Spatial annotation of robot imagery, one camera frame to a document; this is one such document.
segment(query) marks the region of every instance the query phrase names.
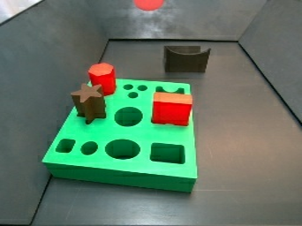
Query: table surface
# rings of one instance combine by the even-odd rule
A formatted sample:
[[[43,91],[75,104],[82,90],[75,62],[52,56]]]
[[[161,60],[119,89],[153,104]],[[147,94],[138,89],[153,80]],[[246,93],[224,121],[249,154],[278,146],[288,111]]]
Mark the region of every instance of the table surface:
[[[165,73],[166,45],[211,48],[206,73]],[[191,194],[51,179],[34,225],[302,223],[302,129],[237,42],[111,41],[102,62],[125,79],[191,84]]]

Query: shape sorter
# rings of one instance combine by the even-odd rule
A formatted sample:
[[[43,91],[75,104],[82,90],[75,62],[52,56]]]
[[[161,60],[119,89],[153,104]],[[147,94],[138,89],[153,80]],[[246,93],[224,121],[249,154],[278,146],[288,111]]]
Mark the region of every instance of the shape sorter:
[[[106,118],[86,124],[73,109],[43,160],[55,177],[193,191],[193,114],[189,126],[153,124],[155,92],[191,94],[189,84],[118,79],[117,92],[106,96]]]

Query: brown star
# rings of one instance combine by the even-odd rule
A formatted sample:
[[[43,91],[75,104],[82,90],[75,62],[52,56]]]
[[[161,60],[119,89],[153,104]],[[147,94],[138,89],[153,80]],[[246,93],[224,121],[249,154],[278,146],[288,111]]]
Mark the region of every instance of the brown star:
[[[97,117],[106,118],[106,100],[102,85],[90,87],[82,85],[82,89],[71,93],[78,116],[86,117],[86,123],[91,124]]]

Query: small circular hole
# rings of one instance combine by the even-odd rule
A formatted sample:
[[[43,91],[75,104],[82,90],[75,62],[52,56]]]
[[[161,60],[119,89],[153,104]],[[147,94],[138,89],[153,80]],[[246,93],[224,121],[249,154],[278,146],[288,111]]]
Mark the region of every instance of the small circular hole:
[[[143,119],[143,113],[139,109],[127,107],[121,109],[115,115],[115,121],[122,126],[134,126]]]
[[[125,160],[137,157],[141,147],[130,139],[117,139],[106,145],[106,152],[113,158]]]
[[[146,86],[146,85],[139,86],[139,87],[138,87],[138,90],[139,90],[139,91],[146,91],[146,90],[147,90],[147,86]]]
[[[129,96],[130,98],[137,98],[137,97],[138,97],[138,93],[137,93],[137,92],[131,92],[127,96]]]
[[[133,88],[134,88],[134,86],[133,86],[131,84],[125,85],[125,89],[126,89],[126,90],[130,90],[130,89],[133,89]]]
[[[83,154],[91,155],[98,150],[98,144],[90,141],[82,146],[81,150]]]

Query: square hole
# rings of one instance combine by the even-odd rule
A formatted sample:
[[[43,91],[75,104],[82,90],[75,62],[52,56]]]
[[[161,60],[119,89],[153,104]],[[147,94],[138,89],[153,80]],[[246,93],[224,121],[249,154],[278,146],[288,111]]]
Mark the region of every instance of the square hole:
[[[186,161],[185,147],[182,145],[154,143],[151,145],[150,159],[154,162],[183,164]]]
[[[56,146],[56,152],[59,153],[70,153],[77,141],[74,139],[62,139],[58,146]]]

